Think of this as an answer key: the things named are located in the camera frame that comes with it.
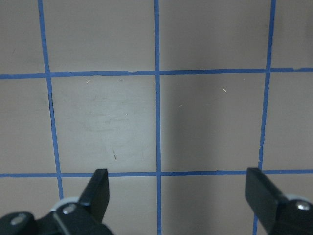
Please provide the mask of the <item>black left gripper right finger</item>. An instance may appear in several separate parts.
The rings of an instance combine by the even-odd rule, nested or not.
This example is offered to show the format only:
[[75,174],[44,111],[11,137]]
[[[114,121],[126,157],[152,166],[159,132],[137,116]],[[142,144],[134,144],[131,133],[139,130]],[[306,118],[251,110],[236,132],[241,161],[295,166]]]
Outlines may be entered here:
[[284,194],[260,169],[246,170],[245,198],[268,235],[311,235],[313,203]]

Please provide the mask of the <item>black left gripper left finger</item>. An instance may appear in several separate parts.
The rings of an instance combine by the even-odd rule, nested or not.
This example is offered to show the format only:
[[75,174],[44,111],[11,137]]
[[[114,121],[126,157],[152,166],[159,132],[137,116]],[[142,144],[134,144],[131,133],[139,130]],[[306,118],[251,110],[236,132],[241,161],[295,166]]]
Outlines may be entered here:
[[0,218],[2,235],[112,235],[102,223],[110,200],[106,169],[97,169],[78,199],[64,198],[40,219],[27,211]]

